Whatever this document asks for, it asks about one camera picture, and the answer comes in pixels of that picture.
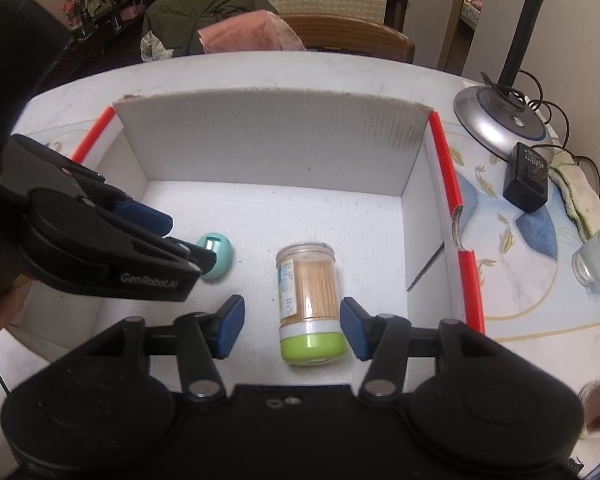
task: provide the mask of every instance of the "white label with blue text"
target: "white label with blue text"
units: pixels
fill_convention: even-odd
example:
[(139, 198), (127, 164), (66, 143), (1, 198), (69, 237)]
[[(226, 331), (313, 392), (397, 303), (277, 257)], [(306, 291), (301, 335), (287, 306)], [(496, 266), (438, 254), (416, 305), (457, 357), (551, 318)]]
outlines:
[(292, 316), (298, 312), (296, 302), (296, 277), (294, 261), (289, 259), (278, 268), (278, 290), (280, 292), (280, 319)]

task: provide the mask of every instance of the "teal egg-shaped object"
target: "teal egg-shaped object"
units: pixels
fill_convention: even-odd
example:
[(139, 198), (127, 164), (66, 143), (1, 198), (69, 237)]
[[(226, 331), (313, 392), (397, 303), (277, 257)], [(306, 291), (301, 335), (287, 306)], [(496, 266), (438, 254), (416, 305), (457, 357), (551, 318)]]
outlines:
[(216, 264), (208, 273), (202, 275), (202, 279), (210, 282), (224, 276), (234, 259), (234, 247), (229, 238), (220, 233), (207, 233), (196, 245), (216, 253)]

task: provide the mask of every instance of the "silver lamp base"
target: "silver lamp base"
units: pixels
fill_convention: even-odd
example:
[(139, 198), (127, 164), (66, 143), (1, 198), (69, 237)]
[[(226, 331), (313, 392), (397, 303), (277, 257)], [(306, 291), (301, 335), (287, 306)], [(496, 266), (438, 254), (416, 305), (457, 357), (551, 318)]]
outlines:
[[(531, 108), (519, 110), (490, 86), (471, 86), (458, 92), (454, 111), (473, 138), (502, 160), (509, 159), (518, 142), (527, 146), (552, 144), (544, 123)], [(554, 157), (553, 151), (538, 149), (547, 162)]]

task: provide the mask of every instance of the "wooden chair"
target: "wooden chair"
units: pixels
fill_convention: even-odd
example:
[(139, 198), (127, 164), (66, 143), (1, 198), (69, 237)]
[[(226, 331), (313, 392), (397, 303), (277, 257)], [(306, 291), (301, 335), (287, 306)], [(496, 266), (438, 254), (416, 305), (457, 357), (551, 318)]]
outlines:
[(307, 49), (365, 54), (413, 63), (416, 46), (401, 32), (379, 23), (329, 14), (281, 16)]

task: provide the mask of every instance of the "pink cloth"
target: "pink cloth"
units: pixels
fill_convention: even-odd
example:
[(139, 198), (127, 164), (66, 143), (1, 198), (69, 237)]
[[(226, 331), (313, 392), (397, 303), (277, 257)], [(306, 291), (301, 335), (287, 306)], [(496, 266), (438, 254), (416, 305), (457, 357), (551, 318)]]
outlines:
[(302, 41), (282, 18), (268, 10), (254, 10), (214, 23), (198, 31), (206, 54), (247, 50), (305, 50)]

